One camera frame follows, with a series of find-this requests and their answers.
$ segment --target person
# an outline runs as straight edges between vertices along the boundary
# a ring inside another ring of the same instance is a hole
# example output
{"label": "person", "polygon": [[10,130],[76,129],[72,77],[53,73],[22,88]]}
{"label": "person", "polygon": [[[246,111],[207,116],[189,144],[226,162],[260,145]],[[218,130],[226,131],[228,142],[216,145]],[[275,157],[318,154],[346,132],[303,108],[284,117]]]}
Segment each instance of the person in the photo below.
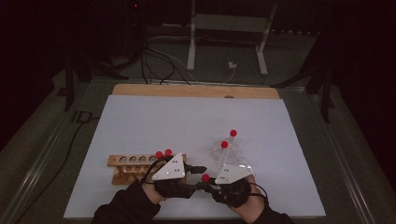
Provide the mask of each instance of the person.
{"label": "person", "polygon": [[[255,184],[253,175],[246,177],[249,183]],[[251,184],[251,193],[261,194],[260,190]],[[160,211],[161,196],[152,184],[139,184],[136,180],[127,189],[119,190],[109,204],[101,205],[94,213],[92,224],[145,224]],[[238,208],[229,206],[247,224],[293,224],[286,214],[273,211],[264,199],[249,196],[247,202]]]}

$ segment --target red ball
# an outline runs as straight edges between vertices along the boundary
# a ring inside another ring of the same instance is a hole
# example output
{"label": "red ball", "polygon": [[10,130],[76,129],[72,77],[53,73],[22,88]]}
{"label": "red ball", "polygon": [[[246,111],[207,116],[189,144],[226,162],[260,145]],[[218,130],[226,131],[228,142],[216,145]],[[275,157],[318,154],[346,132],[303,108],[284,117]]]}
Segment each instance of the red ball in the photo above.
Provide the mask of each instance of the red ball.
{"label": "red ball", "polygon": [[210,179],[210,176],[209,175],[207,175],[207,174],[204,174],[204,175],[202,175],[202,181],[204,181],[204,182],[207,182],[207,181],[209,181],[209,179]]}
{"label": "red ball", "polygon": [[163,157],[163,153],[161,151],[155,153],[155,158],[157,158],[157,160],[159,160],[162,157]]}
{"label": "red ball", "polygon": [[165,150],[165,156],[172,156],[172,154],[173,154],[172,153],[172,149],[168,148],[168,149]]}
{"label": "red ball", "polygon": [[230,136],[235,137],[237,134],[236,130],[231,130],[230,131]]}
{"label": "red ball", "polygon": [[221,147],[222,147],[222,148],[228,147],[228,142],[222,141],[222,142],[221,142]]}

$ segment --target white stand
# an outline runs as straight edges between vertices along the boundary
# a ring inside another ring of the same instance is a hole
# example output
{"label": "white stand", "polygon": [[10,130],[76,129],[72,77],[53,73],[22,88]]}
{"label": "white stand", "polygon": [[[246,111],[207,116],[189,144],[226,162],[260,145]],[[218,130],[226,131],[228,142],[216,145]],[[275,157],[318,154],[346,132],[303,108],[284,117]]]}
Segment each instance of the white stand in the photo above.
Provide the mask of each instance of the white stand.
{"label": "white stand", "polygon": [[270,33],[272,20],[276,12],[276,4],[272,5],[271,12],[267,18],[259,17],[239,17],[239,16],[224,16],[224,15],[210,15],[195,13],[195,0],[191,2],[191,35],[190,35],[190,49],[189,59],[187,61],[187,69],[194,70],[195,61],[195,29],[210,29],[210,30],[233,30],[244,32],[262,33],[262,42],[256,46],[257,60],[260,67],[260,74],[268,75],[267,66],[265,65],[262,51],[265,42]]}

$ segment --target gray surface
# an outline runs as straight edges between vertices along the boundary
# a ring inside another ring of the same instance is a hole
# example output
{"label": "gray surface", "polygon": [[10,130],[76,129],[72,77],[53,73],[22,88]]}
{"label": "gray surface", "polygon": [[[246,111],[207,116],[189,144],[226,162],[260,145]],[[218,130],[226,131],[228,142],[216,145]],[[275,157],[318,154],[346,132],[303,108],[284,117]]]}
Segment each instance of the gray surface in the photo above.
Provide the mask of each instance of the gray surface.
{"label": "gray surface", "polygon": [[[268,77],[258,76],[258,65],[251,44],[229,49],[227,47],[202,46],[197,50],[196,70],[192,74],[202,82],[226,80],[227,78],[219,71],[221,62],[227,53],[225,61],[236,61],[237,58],[243,58],[248,63],[248,65],[237,63],[234,79],[230,83],[274,84],[298,72],[314,40],[313,37],[302,35],[270,35],[264,49],[264,56],[270,68]],[[157,41],[151,47],[166,51],[185,63],[188,41],[183,41],[160,41],[161,43]],[[169,73],[169,65],[150,58],[148,58],[148,62],[156,73],[164,75]],[[179,67],[186,77],[188,74],[182,69],[182,66]],[[124,71],[123,74],[132,77],[131,81],[142,81],[139,63]],[[305,82],[306,80],[302,80],[292,86],[303,86]],[[55,92],[63,85],[62,74],[55,78],[55,83],[57,88],[54,93],[37,109],[0,154],[1,212],[4,211],[35,156],[51,134],[54,123],[64,113],[64,98],[55,96]],[[116,83],[118,83],[117,80],[108,77],[95,77],[78,104],[78,110],[91,111],[95,117],[100,116],[106,98]],[[328,214],[326,217],[298,219],[296,222],[361,223],[334,159],[332,145],[326,132],[323,131],[321,120],[317,117],[311,99],[304,93],[290,91],[290,89],[281,90],[280,95],[285,100],[290,112],[291,121]],[[326,127],[334,133],[337,144],[343,150],[350,170],[361,187],[363,197],[374,214],[376,223],[395,223],[396,196],[394,192],[379,169],[361,131],[336,88],[333,88],[332,100],[335,108],[330,110],[331,124]],[[26,213],[21,223],[90,223],[89,220],[65,220],[63,214],[84,161],[85,153],[92,140],[96,124],[97,121],[92,121],[81,128],[68,163],[54,183]],[[76,123],[67,123],[64,127],[55,148],[56,152],[38,181],[31,200],[55,174],[77,127]]]}

